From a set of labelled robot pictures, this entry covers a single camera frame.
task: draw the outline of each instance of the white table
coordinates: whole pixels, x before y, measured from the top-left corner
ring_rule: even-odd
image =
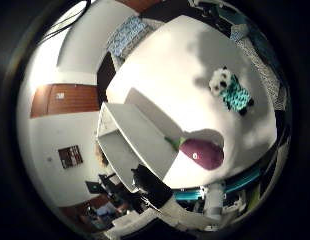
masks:
[[[224,65],[255,99],[245,117],[229,112],[207,88],[213,71]],[[274,109],[253,64],[222,33],[186,16],[164,24],[138,45],[106,94],[111,103],[138,106],[167,136],[191,133],[216,142],[223,137],[225,159],[219,168],[207,171],[178,155],[162,178],[171,188],[233,176],[258,161],[276,140]]]

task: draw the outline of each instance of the stuffed animal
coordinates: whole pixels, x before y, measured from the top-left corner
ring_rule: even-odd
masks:
[[[241,116],[247,113],[247,107],[254,105],[253,98],[243,88],[236,77],[227,67],[214,71],[209,81],[209,89],[214,96],[223,98],[228,110],[234,110]]]

